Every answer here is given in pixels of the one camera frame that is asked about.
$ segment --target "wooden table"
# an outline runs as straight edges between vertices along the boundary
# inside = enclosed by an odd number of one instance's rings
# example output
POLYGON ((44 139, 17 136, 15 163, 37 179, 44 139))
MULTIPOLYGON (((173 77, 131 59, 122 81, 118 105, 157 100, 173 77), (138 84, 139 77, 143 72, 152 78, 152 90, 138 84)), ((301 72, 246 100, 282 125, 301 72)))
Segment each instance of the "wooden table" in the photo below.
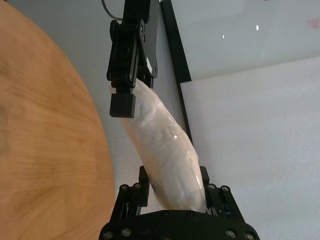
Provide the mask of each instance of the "wooden table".
POLYGON ((108 145, 83 81, 0 0, 0 239, 97 240, 114 202, 108 145))

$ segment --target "white wall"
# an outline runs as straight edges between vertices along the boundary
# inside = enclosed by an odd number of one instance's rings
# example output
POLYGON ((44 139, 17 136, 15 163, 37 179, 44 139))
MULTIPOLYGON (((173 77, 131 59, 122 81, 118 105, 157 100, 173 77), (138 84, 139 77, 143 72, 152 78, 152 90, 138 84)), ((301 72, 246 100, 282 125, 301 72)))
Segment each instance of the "white wall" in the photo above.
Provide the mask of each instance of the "white wall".
POLYGON ((260 239, 320 236, 320 57, 182 85, 211 182, 260 239))
MULTIPOLYGON (((109 116, 111 97, 106 72, 112 45, 109 35, 111 19, 105 13, 101 1, 9 0, 8 2, 33 20, 56 42, 82 77, 97 107, 107 136, 116 192, 121 184, 131 185, 137 182, 141 160, 120 120, 109 116)), ((118 17, 122 17, 124 2, 124 0, 106 0, 110 11, 118 17)), ((154 89, 184 128, 161 15, 159 15, 156 52, 158 78, 155 80, 154 89)), ((149 207, 144 212, 153 212, 160 208, 151 193, 149 207)))

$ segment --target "robotic arm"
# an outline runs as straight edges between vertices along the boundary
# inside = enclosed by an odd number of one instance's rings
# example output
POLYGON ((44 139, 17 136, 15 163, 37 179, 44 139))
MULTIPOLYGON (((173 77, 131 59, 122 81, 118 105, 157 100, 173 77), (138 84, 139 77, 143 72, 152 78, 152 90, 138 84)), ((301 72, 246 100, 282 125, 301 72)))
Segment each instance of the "robotic arm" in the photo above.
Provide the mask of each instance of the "robotic arm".
POLYGON ((112 48, 106 77, 116 88, 111 95, 112 117, 134 117, 136 78, 153 88, 158 75, 158 13, 158 0, 126 0, 122 23, 113 20, 110 24, 112 48))
MULTIPOLYGON (((157 77, 156 39, 159 0, 125 0, 123 20, 110 24, 112 48, 107 79, 116 93, 111 96, 110 115, 133 118, 136 78, 150 88, 157 77)), ((260 240, 248 225, 228 186, 210 183, 201 166, 207 211, 162 210, 141 213, 147 207, 149 178, 143 166, 138 182, 123 184, 109 223, 99 234, 99 240, 260 240)))

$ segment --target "white plastic bag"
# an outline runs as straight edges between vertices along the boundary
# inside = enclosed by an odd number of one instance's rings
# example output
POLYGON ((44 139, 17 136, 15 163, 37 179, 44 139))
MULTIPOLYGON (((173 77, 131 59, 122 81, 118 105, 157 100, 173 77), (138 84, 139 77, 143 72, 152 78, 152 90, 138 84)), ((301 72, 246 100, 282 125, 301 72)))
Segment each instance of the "white plastic bag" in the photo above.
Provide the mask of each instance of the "white plastic bag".
POLYGON ((154 193, 168 210, 206 211, 198 155, 153 90, 136 80, 134 118, 121 121, 142 160, 154 193))

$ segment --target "bolt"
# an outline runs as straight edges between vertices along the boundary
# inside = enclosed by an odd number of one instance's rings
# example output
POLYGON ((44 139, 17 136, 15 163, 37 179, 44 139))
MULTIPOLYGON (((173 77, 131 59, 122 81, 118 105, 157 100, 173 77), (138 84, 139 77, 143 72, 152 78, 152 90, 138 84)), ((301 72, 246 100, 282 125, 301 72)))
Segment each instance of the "bolt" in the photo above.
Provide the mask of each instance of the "bolt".
POLYGON ((162 211, 162 212, 161 212, 161 215, 164 216, 164 217, 166 217, 166 216, 168 216, 168 212, 167 212, 167 211, 162 211))
POLYGON ((255 240, 255 237, 251 233, 245 233, 244 237, 248 240, 255 240))
POLYGON ((131 229, 130 228, 125 228, 121 231, 121 235, 124 237, 128 237, 131 235, 131 229))
POLYGON ((236 233, 235 233, 234 231, 232 231, 232 230, 227 230, 227 231, 225 232, 225 234, 226 234, 228 237, 232 238, 232 239, 235 239, 235 238, 236 238, 236 233))
POLYGON ((140 183, 136 183, 136 184, 134 184, 133 186, 134 186, 135 189, 141 188, 141 184, 140 184, 140 183))
POLYGON ((192 217, 194 215, 194 213, 192 211, 187 211, 186 215, 189 216, 189 217, 192 217))
POLYGON ((228 188, 227 186, 223 186, 223 187, 222 187, 222 190, 225 191, 225 192, 228 192, 228 191, 229 191, 229 188, 228 188))
POLYGON ((120 189, 121 189, 122 191, 126 191, 126 190, 128 189, 128 186, 127 186, 127 185, 122 185, 122 186, 120 187, 120 189))
POLYGON ((102 235, 103 239, 105 239, 105 240, 112 239, 113 236, 114 236, 114 234, 111 231, 107 231, 102 235))

